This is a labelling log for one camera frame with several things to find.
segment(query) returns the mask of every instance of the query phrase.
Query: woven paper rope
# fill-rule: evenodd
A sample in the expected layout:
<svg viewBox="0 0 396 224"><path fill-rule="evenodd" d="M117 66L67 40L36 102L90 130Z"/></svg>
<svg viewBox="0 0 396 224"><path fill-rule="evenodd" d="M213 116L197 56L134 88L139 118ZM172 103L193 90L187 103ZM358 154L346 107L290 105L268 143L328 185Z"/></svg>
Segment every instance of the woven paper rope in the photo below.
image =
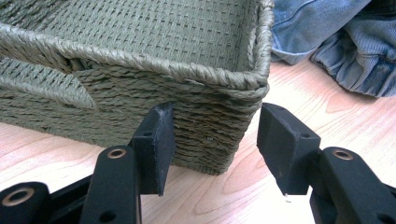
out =
<svg viewBox="0 0 396 224"><path fill-rule="evenodd" d="M218 175L268 92L270 0L0 0L0 121L102 147L175 103L173 163Z"/></svg>

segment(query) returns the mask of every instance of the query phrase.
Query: black plastic part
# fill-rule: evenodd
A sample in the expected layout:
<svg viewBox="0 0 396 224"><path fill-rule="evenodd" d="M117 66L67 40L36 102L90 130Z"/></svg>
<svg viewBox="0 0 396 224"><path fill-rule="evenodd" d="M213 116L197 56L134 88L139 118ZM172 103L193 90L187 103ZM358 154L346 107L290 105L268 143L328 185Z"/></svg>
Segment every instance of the black plastic part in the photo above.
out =
<svg viewBox="0 0 396 224"><path fill-rule="evenodd" d="M334 224L337 218L337 210L332 202L324 200L312 191L309 199L312 214L316 224Z"/></svg>
<svg viewBox="0 0 396 224"><path fill-rule="evenodd" d="M49 223L78 223L91 178L89 175L50 195L52 213Z"/></svg>
<svg viewBox="0 0 396 224"><path fill-rule="evenodd" d="M27 182L0 192L0 223L47 223L50 193L45 184Z"/></svg>
<svg viewBox="0 0 396 224"><path fill-rule="evenodd" d="M319 165L337 209L336 223L396 223L395 198L358 154L329 147Z"/></svg>
<svg viewBox="0 0 396 224"><path fill-rule="evenodd" d="M282 193L305 195L307 164L318 154L320 137L287 109L262 104L257 145Z"/></svg>
<svg viewBox="0 0 396 224"><path fill-rule="evenodd" d="M172 112L171 103L152 107L129 144L135 148L142 177L140 194L163 195L176 150Z"/></svg>
<svg viewBox="0 0 396 224"><path fill-rule="evenodd" d="M131 147L99 154L80 223L141 223L139 176Z"/></svg>

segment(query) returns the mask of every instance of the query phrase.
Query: rope basket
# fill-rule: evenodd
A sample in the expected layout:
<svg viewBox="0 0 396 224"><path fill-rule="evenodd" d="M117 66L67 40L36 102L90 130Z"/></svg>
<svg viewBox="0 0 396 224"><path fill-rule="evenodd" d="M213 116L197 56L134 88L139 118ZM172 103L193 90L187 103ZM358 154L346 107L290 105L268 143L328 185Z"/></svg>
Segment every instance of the rope basket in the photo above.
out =
<svg viewBox="0 0 396 224"><path fill-rule="evenodd" d="M268 92L271 0L0 0L0 122L110 147L172 101L173 164L227 171Z"/></svg>

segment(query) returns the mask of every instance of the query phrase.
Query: wooden table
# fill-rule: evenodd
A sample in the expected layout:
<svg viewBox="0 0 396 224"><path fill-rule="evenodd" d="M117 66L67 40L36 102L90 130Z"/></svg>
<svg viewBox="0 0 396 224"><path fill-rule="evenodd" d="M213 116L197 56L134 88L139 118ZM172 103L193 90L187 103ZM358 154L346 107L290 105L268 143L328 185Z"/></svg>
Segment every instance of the wooden table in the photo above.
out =
<svg viewBox="0 0 396 224"><path fill-rule="evenodd" d="M265 102L286 107L322 138L359 153L396 186L396 97L340 88L309 61L273 63ZM227 173L171 167L165 195L143 196L144 223L313 223L308 197L287 200L256 148L256 114ZM0 190L40 181L55 191L92 173L102 148L0 123Z"/></svg>

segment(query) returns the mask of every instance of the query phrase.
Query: denim fabric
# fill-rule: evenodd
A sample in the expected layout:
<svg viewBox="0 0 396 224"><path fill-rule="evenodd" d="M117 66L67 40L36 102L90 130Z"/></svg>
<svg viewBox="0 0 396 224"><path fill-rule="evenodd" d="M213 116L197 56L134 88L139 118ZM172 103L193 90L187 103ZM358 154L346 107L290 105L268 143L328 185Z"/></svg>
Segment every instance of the denim fabric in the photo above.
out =
<svg viewBox="0 0 396 224"><path fill-rule="evenodd" d="M296 64L357 15L370 0L275 0L273 61Z"/></svg>
<svg viewBox="0 0 396 224"><path fill-rule="evenodd" d="M311 61L325 67L350 91L376 97L396 95L394 6L393 12L392 7L382 11L364 10L329 37Z"/></svg>
<svg viewBox="0 0 396 224"><path fill-rule="evenodd" d="M350 91L396 95L396 0L275 0L272 60L312 54Z"/></svg>

